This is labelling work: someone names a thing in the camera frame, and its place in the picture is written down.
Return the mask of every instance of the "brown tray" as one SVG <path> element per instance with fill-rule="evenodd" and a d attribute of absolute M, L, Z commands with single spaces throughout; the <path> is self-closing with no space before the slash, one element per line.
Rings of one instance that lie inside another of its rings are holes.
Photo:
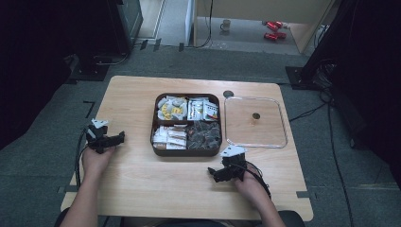
<path fill-rule="evenodd" d="M 207 124 L 211 124 L 213 122 L 218 123 L 219 127 L 219 139 L 218 139 L 218 147 L 213 148 L 213 149 L 158 149 L 153 146 L 153 134 L 157 131 L 157 129 L 160 126 L 174 126 L 174 125 L 187 125 L 193 126 L 194 121 L 188 121 L 187 119 L 184 120 L 161 120 L 159 119 L 157 112 L 159 110 L 157 104 L 159 101 L 166 97 L 166 96 L 185 96 L 188 98 L 191 97 L 208 97 L 209 101 L 216 104 L 218 106 L 218 121 L 202 121 Z M 159 156 L 164 156 L 164 157 L 204 157 L 204 156 L 215 156 L 218 154 L 220 150 L 220 146 L 222 143 L 222 134 L 221 134 L 221 117 L 220 117 L 220 106 L 219 106 L 219 101 L 216 96 L 213 96 L 211 94 L 179 94 L 179 93 L 164 93 L 159 95 L 154 104 L 154 112 L 153 112 L 153 121 L 152 121 L 152 126 L 151 126 L 151 131 L 150 131 L 150 143 L 151 146 L 153 147 L 153 151 L 159 155 Z"/>

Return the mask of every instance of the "clear plastic tray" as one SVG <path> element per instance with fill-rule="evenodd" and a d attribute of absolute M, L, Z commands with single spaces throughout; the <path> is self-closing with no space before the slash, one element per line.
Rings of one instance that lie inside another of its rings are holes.
<path fill-rule="evenodd" d="M 280 104 L 268 97 L 227 97 L 224 101 L 225 136 L 242 147 L 283 148 L 287 133 Z"/>

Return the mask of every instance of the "person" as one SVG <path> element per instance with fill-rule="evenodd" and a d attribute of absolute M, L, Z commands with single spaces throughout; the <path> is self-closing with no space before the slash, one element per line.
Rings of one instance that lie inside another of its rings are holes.
<path fill-rule="evenodd" d="M 97 226 L 97 189 L 101 175 L 114 153 L 115 147 L 106 148 L 102 154 L 91 148 L 83 151 L 85 175 L 82 184 L 65 217 L 59 217 L 56 226 Z M 253 166 L 248 165 L 248 169 L 258 174 Z M 238 192 L 257 209 L 264 226 L 286 226 L 265 189 L 251 173 L 245 171 L 243 181 L 236 178 L 234 183 Z"/>

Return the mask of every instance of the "small round object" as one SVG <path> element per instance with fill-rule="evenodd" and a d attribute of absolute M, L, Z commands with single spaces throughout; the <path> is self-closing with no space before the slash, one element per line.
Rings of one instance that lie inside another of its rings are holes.
<path fill-rule="evenodd" d="M 234 93 L 232 91 L 225 91 L 223 92 L 223 95 L 225 96 L 225 98 L 234 96 Z"/>
<path fill-rule="evenodd" d="M 252 117 L 253 117 L 253 119 L 258 120 L 258 119 L 260 119 L 260 114 L 259 113 L 253 113 Z"/>

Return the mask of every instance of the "human hand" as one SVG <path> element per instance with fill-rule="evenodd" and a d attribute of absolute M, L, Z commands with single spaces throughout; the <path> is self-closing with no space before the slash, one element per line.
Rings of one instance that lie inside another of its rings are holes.
<path fill-rule="evenodd" d="M 97 153 L 91 148 L 83 151 L 82 164 L 84 169 L 84 180 L 98 180 L 109 164 L 110 158 L 115 151 L 115 147 L 105 148 L 102 154 Z"/>
<path fill-rule="evenodd" d="M 259 172 L 254 168 L 254 166 L 248 164 L 247 168 L 260 177 Z M 265 199 L 270 199 L 265 188 L 251 173 L 245 171 L 243 180 L 244 181 L 241 181 L 240 179 L 235 178 L 235 187 L 250 203 L 257 206 L 259 202 L 264 201 Z"/>

